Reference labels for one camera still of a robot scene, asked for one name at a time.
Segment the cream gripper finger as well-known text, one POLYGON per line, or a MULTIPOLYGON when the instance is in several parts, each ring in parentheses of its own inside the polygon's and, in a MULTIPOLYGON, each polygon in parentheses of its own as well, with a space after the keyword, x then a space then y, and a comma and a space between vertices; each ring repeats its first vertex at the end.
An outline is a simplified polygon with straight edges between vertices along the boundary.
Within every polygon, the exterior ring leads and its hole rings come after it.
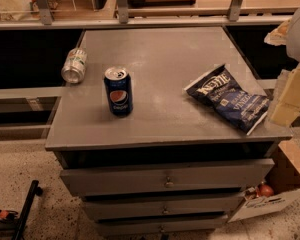
POLYGON ((292 71, 281 71, 273 95, 269 121, 289 127, 300 115, 300 64, 292 71))
POLYGON ((264 42, 273 46, 285 45, 289 25, 290 20, 282 22, 277 28, 266 35, 264 42))

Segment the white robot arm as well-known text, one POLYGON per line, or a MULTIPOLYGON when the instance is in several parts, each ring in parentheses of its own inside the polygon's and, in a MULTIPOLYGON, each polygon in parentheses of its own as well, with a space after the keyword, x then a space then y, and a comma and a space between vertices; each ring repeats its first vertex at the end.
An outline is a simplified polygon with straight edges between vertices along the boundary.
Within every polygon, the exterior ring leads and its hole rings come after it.
POLYGON ((292 71, 282 70, 269 107, 269 121, 289 127, 300 115, 300 7, 264 38, 266 44, 286 46, 287 55, 298 65, 292 71))

